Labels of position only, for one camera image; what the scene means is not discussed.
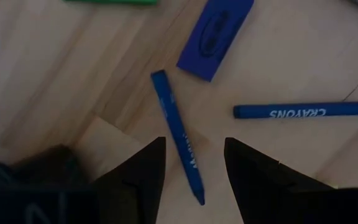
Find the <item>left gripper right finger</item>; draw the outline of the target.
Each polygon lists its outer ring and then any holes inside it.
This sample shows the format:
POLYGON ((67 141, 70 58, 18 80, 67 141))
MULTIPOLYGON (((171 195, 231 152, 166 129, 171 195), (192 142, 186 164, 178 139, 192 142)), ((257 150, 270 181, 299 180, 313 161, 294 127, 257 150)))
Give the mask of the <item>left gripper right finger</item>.
POLYGON ((225 139, 224 160, 244 224, 270 224, 287 196, 333 189, 236 138, 225 139))

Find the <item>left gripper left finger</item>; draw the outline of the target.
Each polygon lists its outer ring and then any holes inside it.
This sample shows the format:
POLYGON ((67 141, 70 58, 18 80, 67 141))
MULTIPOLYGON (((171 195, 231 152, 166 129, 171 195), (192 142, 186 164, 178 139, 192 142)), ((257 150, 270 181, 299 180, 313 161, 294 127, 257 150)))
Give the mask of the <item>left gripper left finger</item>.
POLYGON ((157 137, 96 179, 100 224, 156 224, 165 166, 166 139, 157 137))

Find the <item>blue crayon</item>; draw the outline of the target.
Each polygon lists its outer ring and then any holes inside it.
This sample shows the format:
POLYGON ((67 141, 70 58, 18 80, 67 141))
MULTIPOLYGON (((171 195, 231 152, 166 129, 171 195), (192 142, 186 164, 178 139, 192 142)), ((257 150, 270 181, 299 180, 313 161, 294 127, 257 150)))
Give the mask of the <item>blue crayon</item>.
POLYGON ((356 116, 358 102, 236 105, 233 115, 237 119, 356 116))
POLYGON ((198 170, 196 157, 188 139, 185 127, 175 101, 165 70, 158 70, 150 75, 157 93, 160 106, 177 147, 190 189, 200 205, 205 204, 204 186, 198 170))

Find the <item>green eraser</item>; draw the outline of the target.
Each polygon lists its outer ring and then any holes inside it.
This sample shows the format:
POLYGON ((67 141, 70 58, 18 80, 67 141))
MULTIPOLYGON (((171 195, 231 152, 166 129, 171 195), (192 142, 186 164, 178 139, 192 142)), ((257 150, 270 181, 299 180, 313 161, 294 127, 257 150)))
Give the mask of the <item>green eraser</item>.
POLYGON ((84 2, 89 4, 135 4, 135 5, 154 5, 159 0, 63 0, 67 2, 84 2))

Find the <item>blue rectangular eraser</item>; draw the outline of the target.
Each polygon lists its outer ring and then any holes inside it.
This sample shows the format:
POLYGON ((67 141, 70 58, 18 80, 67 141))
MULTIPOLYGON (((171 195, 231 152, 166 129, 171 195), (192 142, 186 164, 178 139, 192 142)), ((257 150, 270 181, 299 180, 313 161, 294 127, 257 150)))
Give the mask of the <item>blue rectangular eraser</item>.
POLYGON ((208 0, 177 67, 210 82, 253 4, 254 0, 208 0))

